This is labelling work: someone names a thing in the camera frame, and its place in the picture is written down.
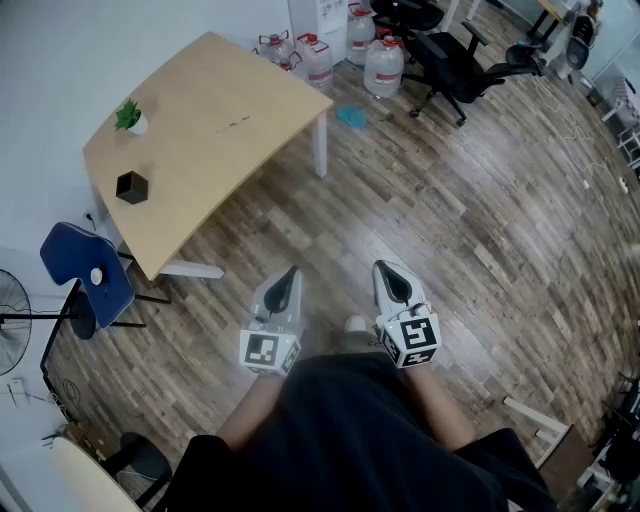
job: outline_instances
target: person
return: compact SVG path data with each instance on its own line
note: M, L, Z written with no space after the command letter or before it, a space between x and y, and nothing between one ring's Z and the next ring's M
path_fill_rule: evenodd
M339 353L257 377L192 438L161 509L556 510L512 430L476 439L429 365L398 370L362 317L345 330Z
M567 12L564 19L567 26L564 27L557 35L549 49L541 55L547 65L555 62L555 71L561 79L571 78L571 66L567 62L566 51L569 39L571 39L571 30L573 21L576 17L587 14L595 23L596 36L602 31L602 0L578 0L576 4Z

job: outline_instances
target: cable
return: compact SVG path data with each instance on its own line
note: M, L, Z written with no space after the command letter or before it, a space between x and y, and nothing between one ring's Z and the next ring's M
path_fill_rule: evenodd
M150 480L151 482L156 482L158 479L157 478L151 478L150 476L147 475L143 475L142 473L138 473L136 471L120 471L118 474L124 473L125 475L138 475L141 476L142 478L146 478L147 480Z
M45 402L48 404L51 404L55 407L57 407L58 409L60 409L60 412L62 412L65 417L66 417L66 413L65 413L65 409L67 408L66 405L64 404L58 404L58 395L56 395L55 393L51 393L51 398L54 400L53 402L51 400L49 400L48 398L42 398L41 396L38 395L32 395L31 393L24 393L24 392L9 392L9 391L2 391L0 392L0 395L22 395L22 396L27 396L29 398L33 398L34 400L39 400L40 402Z
M591 141L593 140L593 137L591 135L587 135L585 131L582 129L582 127L578 126L576 115L566 105L564 105L560 100L558 100L551 93L551 91L549 91L549 89L542 83L541 78L536 78L532 76L531 79L533 80L533 83L536 88L536 92L540 97L540 101L542 101L542 103L553 113L555 114L560 113L560 115L563 116L563 121L567 125L567 128L569 128L569 130L572 130L571 135L569 135L568 137L562 137L562 142L564 143L565 150L567 152L567 158L569 159L569 161L575 166L576 169L578 169L583 174L586 173L587 170L592 167L600 167L605 171L608 171L609 163L610 163L608 158L605 158L602 163L591 162L590 164L587 164L583 168L581 168L581 166L576 163L576 161L571 156L571 151L569 149L569 145L567 141L570 141L570 140L575 141L578 139L582 141ZM550 99L552 99L555 102L554 106L549 105L549 103L545 101L543 97L543 93L546 94ZM589 184L584 179L584 176L583 176L583 180L584 180L585 188L589 188Z
M78 414L82 414L80 412L80 398L82 397L82 395L80 394L80 390L78 389L78 386L76 386L75 383L72 380L64 379L62 381L62 389L64 391L65 396L73 404L73 406L74 406L75 410L78 412ZM93 426L93 424L91 422L91 418L89 418L89 416L87 416L87 414L82 414L82 415L84 416L84 419L87 422L87 428L82 433L82 436L80 437L80 440L79 440L78 444L81 444L82 441L84 441L87 438L87 435L89 434L89 432L91 431L91 428Z

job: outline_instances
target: wooden floor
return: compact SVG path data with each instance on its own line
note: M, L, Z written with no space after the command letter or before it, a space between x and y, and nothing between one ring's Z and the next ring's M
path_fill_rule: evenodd
M453 33L466 43L460 21ZM488 4L474 23L492 43L478 49L486 67L522 38ZM47 368L60 393L63 379L80 389L80 410L70 409L90 420L89 438L108 454L133 430L176 464L254 378L236 359L261 281L300 266L306 351L322 353L350 314L373 322L371 268L385 259L422 279L444 344L433 369L480 433L511 426L540 452L535 428L502 406L509 394L593 440L617 372L638 369L640 299L638 260L627 255L640 242L639 187L598 111L568 83L542 79L571 118L522 76L464 106L469 120L458 129L442 97L419 119L407 115L423 86L377 101L360 70L336 70L336 105L362 107L367 127L352 130L332 113L324 180L305 134L211 216L180 256L220 265L221 281L150 284L134 267L137 291L173 300L136 303L123 315L148 329L109 328L83 342L63 325Z

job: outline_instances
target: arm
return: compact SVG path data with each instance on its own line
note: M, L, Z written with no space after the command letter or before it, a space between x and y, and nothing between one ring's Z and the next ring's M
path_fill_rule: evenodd
M271 414L284 380L260 376L217 432L233 452L240 450Z
M423 364L404 370L405 380L435 440L456 451L475 440L473 424Z

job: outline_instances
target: plastic water bottle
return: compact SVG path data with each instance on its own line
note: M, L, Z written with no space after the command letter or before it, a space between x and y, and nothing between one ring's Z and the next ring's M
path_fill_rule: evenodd
M288 40L289 31L285 30L282 34L271 34L269 37L258 37L260 44L259 55L275 64L279 64L281 59L288 59L293 53L293 44Z
M293 52L286 59L280 59L280 67L287 73L291 73L291 76L296 77L298 80L302 80L307 84L309 83L309 76L305 69L304 63L302 62L302 57L298 52Z
M373 12L362 9L360 2L349 4L349 9L351 16L347 23L347 60L363 66L369 45L376 38Z
M378 34L384 32L391 31L383 29ZM398 91L404 70L401 46L400 39L387 35L383 40L374 41L369 48L364 66L364 86L374 96L389 98Z
M315 34L304 34L298 41L301 43L300 50L307 68L309 84L324 94L330 94L333 88L331 48L319 41Z

